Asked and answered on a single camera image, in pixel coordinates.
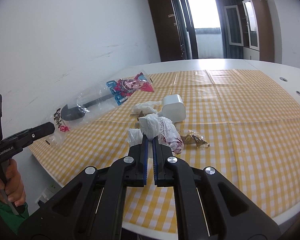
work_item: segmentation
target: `yellow checkered tablecloth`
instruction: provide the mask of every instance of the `yellow checkered tablecloth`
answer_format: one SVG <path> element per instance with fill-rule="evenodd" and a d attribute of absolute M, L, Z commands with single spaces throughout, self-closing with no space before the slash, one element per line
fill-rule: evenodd
<path fill-rule="evenodd" d="M 261 71 L 184 71 L 150 75 L 154 93 L 137 91 L 122 106 L 70 132 L 60 149 L 39 140 L 30 146 L 41 165 L 65 185 L 86 166 L 110 166 L 128 154 L 127 129 L 136 103 L 179 94 L 187 118 L 176 127 L 194 130 L 207 149 L 186 146 L 179 158 L 213 166 L 269 216 L 300 201 L 300 105 Z M 152 160 L 144 188 L 128 188 L 124 221 L 176 233 L 172 188 L 157 188 Z"/>

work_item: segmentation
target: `table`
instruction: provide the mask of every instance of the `table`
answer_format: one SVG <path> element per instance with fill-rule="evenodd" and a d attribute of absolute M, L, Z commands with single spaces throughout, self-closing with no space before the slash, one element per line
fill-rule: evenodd
<path fill-rule="evenodd" d="M 276 81 L 284 88 L 299 104 L 300 95 L 296 91 L 300 91 L 300 69 L 280 64 L 258 62 L 250 60 L 235 59 L 206 59 L 206 60 L 187 60 L 149 64 L 143 66 L 124 69 L 116 73 L 115 77 L 133 76 L 136 71 L 144 69 L 148 74 L 163 73 L 181 70 L 226 70 L 226 69 L 242 69 L 242 70 L 261 70 L 270 78 Z M 280 77 L 286 78 L 287 82 L 280 80 Z M 289 210 L 281 213 L 274 220 L 280 224 L 300 211 L 300 202 Z M 123 227 L 140 234 L 159 239 L 177 239 L 176 234 L 164 233 L 140 227 L 132 223 L 123 223 Z"/>

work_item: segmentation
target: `dark gray curtain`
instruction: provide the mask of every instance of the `dark gray curtain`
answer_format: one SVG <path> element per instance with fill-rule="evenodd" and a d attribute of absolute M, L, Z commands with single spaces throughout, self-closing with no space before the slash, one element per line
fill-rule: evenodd
<path fill-rule="evenodd" d="M 243 59 L 243 47 L 229 44 L 226 15 L 224 11 L 225 6 L 238 5 L 242 3 L 242 1 L 243 0 L 216 0 L 219 19 L 220 19 L 220 28 L 221 28 L 222 45 L 223 45 L 223 58 Z"/>

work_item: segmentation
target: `white plastic container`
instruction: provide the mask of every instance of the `white plastic container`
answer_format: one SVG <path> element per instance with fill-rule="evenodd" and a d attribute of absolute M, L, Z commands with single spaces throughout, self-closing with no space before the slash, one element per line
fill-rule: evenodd
<path fill-rule="evenodd" d="M 170 95 L 162 99 L 160 116 L 170 119 L 173 123 L 182 122 L 186 119 L 186 107 L 180 95 Z"/>

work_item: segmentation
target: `green sleeve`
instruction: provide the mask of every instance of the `green sleeve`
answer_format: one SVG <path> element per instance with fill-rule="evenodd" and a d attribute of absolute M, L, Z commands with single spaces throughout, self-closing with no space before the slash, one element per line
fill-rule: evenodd
<path fill-rule="evenodd" d="M 24 203 L 25 211 L 20 215 L 13 214 L 9 205 L 0 201 L 0 216 L 4 222 L 10 227 L 10 229 L 17 234 L 18 228 L 21 223 L 29 217 L 28 204 Z"/>

